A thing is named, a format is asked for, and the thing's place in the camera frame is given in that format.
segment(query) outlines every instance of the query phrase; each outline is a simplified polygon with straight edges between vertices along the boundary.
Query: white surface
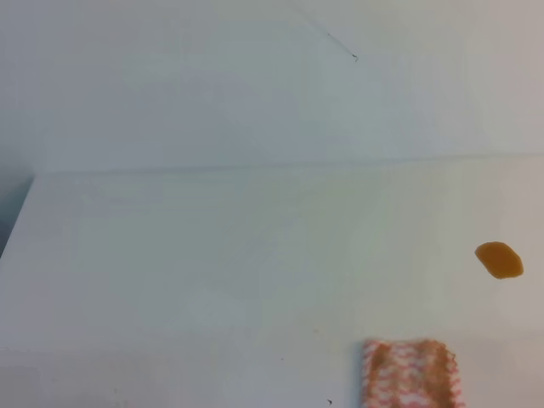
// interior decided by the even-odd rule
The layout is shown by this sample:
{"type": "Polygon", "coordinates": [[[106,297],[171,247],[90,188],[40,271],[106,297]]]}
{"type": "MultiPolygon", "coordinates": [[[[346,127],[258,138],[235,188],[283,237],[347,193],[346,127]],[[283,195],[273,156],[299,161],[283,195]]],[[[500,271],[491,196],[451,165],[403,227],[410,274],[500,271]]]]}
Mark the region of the white surface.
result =
{"type": "Polygon", "coordinates": [[[540,406],[543,173],[531,158],[39,177],[0,263],[2,398],[355,408],[365,338],[434,336],[469,406],[540,406]],[[525,275],[485,271],[473,251],[494,240],[525,275]]]}
{"type": "Polygon", "coordinates": [[[3,0],[0,163],[543,152],[543,12],[534,0],[3,0]]]}

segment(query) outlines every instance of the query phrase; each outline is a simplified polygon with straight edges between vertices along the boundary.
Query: white wall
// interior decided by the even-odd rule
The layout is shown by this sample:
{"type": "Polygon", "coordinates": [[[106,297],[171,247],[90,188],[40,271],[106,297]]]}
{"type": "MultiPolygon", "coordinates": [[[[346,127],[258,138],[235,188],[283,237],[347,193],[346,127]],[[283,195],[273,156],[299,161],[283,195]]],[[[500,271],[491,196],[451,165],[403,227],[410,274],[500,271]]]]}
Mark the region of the white wall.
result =
{"type": "Polygon", "coordinates": [[[532,0],[4,0],[0,164],[542,152],[542,12],[532,0]]]}

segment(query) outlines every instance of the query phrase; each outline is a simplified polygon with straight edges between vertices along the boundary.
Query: red and white cloth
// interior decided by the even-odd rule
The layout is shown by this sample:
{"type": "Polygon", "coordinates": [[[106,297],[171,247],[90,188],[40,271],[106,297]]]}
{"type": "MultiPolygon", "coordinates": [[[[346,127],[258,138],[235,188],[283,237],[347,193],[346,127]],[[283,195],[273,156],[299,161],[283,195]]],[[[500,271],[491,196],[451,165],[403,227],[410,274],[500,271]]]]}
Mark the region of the red and white cloth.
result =
{"type": "Polygon", "coordinates": [[[362,374],[362,408],[466,408],[455,355],[436,340],[369,340],[362,374]]]}

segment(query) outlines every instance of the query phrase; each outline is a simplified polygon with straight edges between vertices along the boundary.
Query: checkered cloth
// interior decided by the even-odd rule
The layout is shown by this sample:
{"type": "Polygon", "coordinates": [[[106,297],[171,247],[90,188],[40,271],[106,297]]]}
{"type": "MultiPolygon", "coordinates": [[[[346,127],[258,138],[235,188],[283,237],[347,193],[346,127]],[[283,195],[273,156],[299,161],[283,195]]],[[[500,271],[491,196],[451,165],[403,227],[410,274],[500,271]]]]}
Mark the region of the checkered cloth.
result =
{"type": "Polygon", "coordinates": [[[455,355],[436,340],[369,340],[362,377],[362,408],[466,408],[455,355]]]}

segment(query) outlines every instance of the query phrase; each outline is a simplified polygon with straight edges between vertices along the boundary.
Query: orange blob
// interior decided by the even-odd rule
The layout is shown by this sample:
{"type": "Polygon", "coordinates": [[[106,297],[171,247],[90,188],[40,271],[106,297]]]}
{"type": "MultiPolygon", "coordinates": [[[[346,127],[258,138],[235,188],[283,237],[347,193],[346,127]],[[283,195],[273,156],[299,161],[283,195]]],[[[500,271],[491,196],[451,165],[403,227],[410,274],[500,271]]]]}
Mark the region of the orange blob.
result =
{"type": "Polygon", "coordinates": [[[504,242],[487,242],[476,248],[476,256],[497,279],[515,278],[524,273],[521,258],[504,242]]]}

